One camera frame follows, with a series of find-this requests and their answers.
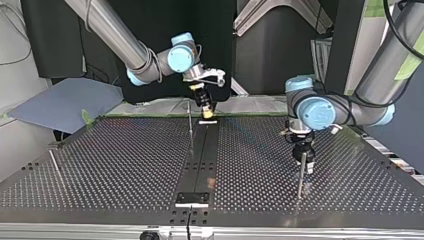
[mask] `metal rod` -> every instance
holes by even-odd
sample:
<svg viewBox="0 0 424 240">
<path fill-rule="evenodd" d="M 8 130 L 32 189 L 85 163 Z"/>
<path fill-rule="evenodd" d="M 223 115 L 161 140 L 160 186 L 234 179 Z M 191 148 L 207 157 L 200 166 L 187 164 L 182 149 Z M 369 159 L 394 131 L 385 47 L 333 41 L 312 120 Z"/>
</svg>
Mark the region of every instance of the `metal rod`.
<svg viewBox="0 0 424 240">
<path fill-rule="evenodd" d="M 52 159 L 52 161 L 53 161 L 54 169 L 55 169 L 56 171 L 60 171 L 60 169 L 59 169 L 59 165 L 57 165 L 56 158 L 55 158 L 55 156 L 54 156 L 54 153 L 53 153 L 53 150 L 52 150 L 52 149 L 49 149 L 49 154 L 50 154 L 50 158 L 51 158 L 51 159 Z"/>
<path fill-rule="evenodd" d="M 193 123 L 191 121 L 191 103 L 190 103 L 190 99 L 188 99 L 187 101 L 187 113 L 188 113 L 188 122 L 189 122 L 189 126 L 190 126 L 190 138 L 191 141 L 193 142 Z"/>
<path fill-rule="evenodd" d="M 302 159 L 300 163 L 299 187 L 297 190 L 298 199 L 302 198 L 303 178 L 305 176 L 305 167 L 306 167 L 306 156 L 307 156 L 307 153 L 302 153 Z"/>
<path fill-rule="evenodd" d="M 407 42 L 414 45 L 424 30 L 424 4 L 408 3 L 396 20 L 396 28 Z M 374 104 L 393 100 L 406 82 L 406 79 L 395 78 L 409 54 L 389 31 L 358 85 L 359 97 Z"/>
<path fill-rule="evenodd" d="M 131 33 L 118 14 L 106 0 L 65 0 L 85 20 L 90 10 L 88 26 L 127 65 L 136 70 L 143 67 L 149 58 L 148 50 Z"/>
</svg>

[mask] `electrical wire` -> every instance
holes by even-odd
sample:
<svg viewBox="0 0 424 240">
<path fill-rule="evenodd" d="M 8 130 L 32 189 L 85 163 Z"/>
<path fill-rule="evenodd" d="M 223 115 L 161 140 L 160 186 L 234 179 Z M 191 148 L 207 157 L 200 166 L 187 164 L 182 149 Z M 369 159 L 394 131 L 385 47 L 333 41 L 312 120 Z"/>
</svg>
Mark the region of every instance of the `electrical wire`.
<svg viewBox="0 0 424 240">
<path fill-rule="evenodd" d="M 91 11 L 92 2 L 93 0 L 87 0 L 86 2 L 87 11 L 85 12 L 84 24 L 85 24 L 85 29 L 88 32 L 91 32 L 89 21 L 90 21 L 90 11 Z"/>
<path fill-rule="evenodd" d="M 107 73 L 105 73 L 103 70 L 101 70 L 100 68 L 97 68 L 89 63 L 86 63 L 88 68 L 91 68 L 92 70 L 96 70 L 97 72 L 100 72 L 101 74 L 103 74 L 106 77 L 106 80 L 103 78 L 100 78 L 97 74 L 95 74 L 93 72 L 93 75 L 96 76 L 97 78 L 99 78 L 102 82 L 104 83 L 109 83 L 109 75 Z"/>
<path fill-rule="evenodd" d="M 191 221 L 191 211 L 192 210 L 193 210 L 193 207 L 190 207 L 190 213 L 188 214 L 187 225 L 186 225 L 187 240 L 191 240 L 190 221 Z"/>
<path fill-rule="evenodd" d="M 319 5 L 319 10 L 318 10 L 318 14 L 317 14 L 317 21 L 315 23 L 315 39 L 314 39 L 314 50 L 315 50 L 315 60 L 316 60 L 316 66 L 317 66 L 317 74 L 318 74 L 318 79 L 319 82 L 321 82 L 322 86 L 325 89 L 324 83 L 322 82 L 322 76 L 321 76 L 321 71 L 320 71 L 320 66 L 318 64 L 318 50 L 317 50 L 317 38 L 318 38 L 318 23 L 319 23 L 319 18 L 321 17 L 321 11 L 322 11 L 322 6 Z"/>
<path fill-rule="evenodd" d="M 388 0 L 383 0 L 383 7 L 384 7 L 384 13 L 386 14 L 387 22 L 389 23 L 389 27 L 392 30 L 395 37 L 399 40 L 399 42 L 408 49 L 409 52 L 411 52 L 414 56 L 417 58 L 424 60 L 424 55 L 421 54 L 419 51 L 417 51 L 415 48 L 413 48 L 411 45 L 409 45 L 405 39 L 400 35 L 399 31 L 396 29 L 395 23 L 393 21 L 392 15 L 390 14 L 390 8 Z"/>
<path fill-rule="evenodd" d="M 12 6 L 10 6 L 9 4 L 6 4 L 6 3 L 0 4 L 0 12 L 2 13 L 2 15 L 6 17 L 7 21 L 19 33 L 19 35 L 21 35 L 21 37 L 29 43 L 28 37 L 21 30 L 19 30 L 19 28 L 15 25 L 15 23 L 12 21 L 12 19 L 10 19 L 10 17 L 6 14 L 6 12 L 3 11 L 2 8 L 7 8 L 10 11 L 12 11 L 12 13 L 14 13 L 16 15 L 16 17 L 19 19 L 19 21 L 21 22 L 22 27 L 25 29 L 25 21 L 24 21 L 22 14 L 18 10 L 16 10 Z M 14 61 L 11 61 L 11 62 L 0 63 L 0 66 L 12 65 L 12 64 L 23 62 L 31 56 L 31 53 L 32 53 L 32 48 L 31 48 L 31 45 L 30 45 L 28 53 L 24 57 L 17 59 L 17 60 L 14 60 Z"/>
</svg>

